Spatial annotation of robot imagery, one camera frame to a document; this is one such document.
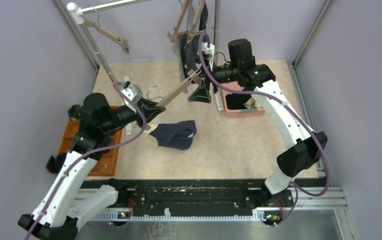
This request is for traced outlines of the beige hanger holding grey underwear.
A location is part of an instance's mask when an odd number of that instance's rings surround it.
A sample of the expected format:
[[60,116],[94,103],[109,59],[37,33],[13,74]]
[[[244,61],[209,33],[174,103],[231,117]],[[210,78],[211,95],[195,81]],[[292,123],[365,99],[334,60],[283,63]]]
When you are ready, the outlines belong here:
[[184,21],[185,14],[187,13],[187,10],[189,9],[192,0],[184,0],[180,1],[182,3],[181,10],[177,16],[177,19],[175,21],[175,24],[173,25],[172,31],[169,31],[167,33],[167,38],[170,40],[171,43],[175,43],[176,45],[180,45],[179,36],[186,36],[188,34],[188,28],[186,30],[180,31],[180,27]]

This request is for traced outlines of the black underwear white waistband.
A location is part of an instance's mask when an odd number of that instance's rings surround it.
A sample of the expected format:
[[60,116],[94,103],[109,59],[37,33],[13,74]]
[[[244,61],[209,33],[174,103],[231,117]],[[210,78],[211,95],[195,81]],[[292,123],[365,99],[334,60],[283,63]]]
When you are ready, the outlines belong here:
[[227,94],[225,97],[226,107],[229,110],[252,109],[254,104],[248,94]]

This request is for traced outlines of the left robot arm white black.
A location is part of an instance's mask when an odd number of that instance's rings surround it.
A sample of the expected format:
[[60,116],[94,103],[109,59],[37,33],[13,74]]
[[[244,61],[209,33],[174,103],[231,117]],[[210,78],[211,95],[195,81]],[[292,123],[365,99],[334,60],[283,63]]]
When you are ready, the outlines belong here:
[[166,108],[145,98],[126,98],[125,105],[112,108],[102,93],[88,95],[79,109],[79,129],[54,183],[37,208],[22,215],[18,225],[26,238],[73,240],[80,229],[101,210],[130,203],[126,183],[109,179],[100,188],[72,205],[76,193],[102,155],[114,148],[112,135],[132,122],[141,129]]

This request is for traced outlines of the grey striped underwear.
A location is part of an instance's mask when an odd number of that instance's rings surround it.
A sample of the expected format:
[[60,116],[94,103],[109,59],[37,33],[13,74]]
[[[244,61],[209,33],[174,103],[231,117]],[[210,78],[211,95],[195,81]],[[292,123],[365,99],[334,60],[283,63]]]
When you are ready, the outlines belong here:
[[[192,20],[194,17],[194,7],[193,2],[189,6],[185,17],[186,17],[186,29],[187,27],[190,27],[192,24]],[[173,53],[175,54],[177,60],[178,60],[178,70],[179,70],[179,82],[181,83],[183,80],[185,80],[188,75],[184,70],[187,70],[187,55],[186,55],[186,47],[190,46],[190,43],[187,43],[187,35],[180,35],[179,36],[179,45],[176,45],[175,43],[172,43],[171,49]]]

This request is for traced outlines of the navy underwear cream waistband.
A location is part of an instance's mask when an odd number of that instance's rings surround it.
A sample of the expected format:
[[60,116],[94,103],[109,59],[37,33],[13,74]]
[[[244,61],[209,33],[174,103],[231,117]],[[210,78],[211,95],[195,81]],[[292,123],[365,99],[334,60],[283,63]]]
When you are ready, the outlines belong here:
[[148,123],[144,133],[154,137],[159,147],[188,150],[197,134],[197,127],[194,120],[177,123]]

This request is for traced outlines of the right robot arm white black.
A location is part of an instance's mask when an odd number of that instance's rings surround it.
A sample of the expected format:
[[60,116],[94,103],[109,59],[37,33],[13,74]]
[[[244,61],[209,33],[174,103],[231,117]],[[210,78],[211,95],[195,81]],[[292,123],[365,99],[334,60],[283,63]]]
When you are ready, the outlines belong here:
[[265,180],[260,199],[266,206],[274,206],[297,175],[311,168],[325,155],[327,136],[315,132],[296,113],[281,90],[276,76],[266,64],[257,64],[251,43],[236,39],[228,43],[230,61],[221,66],[207,66],[215,56],[215,47],[201,37],[197,54],[203,77],[222,90],[249,95],[257,102],[280,133],[286,151],[276,158],[277,168]]

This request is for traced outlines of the beige clip hanger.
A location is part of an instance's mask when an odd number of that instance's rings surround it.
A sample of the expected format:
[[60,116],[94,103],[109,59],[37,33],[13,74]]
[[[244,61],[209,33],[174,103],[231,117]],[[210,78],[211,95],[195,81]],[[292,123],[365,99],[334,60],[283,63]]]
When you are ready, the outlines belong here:
[[121,49],[123,50],[125,54],[128,55],[130,53],[130,45],[127,38],[116,35],[115,33],[108,30],[107,28],[100,26],[98,22],[95,22],[88,17],[84,16],[83,19],[87,27],[94,28],[98,33],[105,36],[109,40],[115,42],[117,45],[121,47]]

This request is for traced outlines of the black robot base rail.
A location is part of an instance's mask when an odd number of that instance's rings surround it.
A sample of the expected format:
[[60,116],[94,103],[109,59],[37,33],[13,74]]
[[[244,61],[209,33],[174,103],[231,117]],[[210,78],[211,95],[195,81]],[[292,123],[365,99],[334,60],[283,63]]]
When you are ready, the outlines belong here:
[[111,207],[131,210],[134,217],[241,217],[258,207],[291,207],[294,190],[272,195],[265,179],[158,179],[87,180],[81,190],[103,184],[120,187],[119,199]]

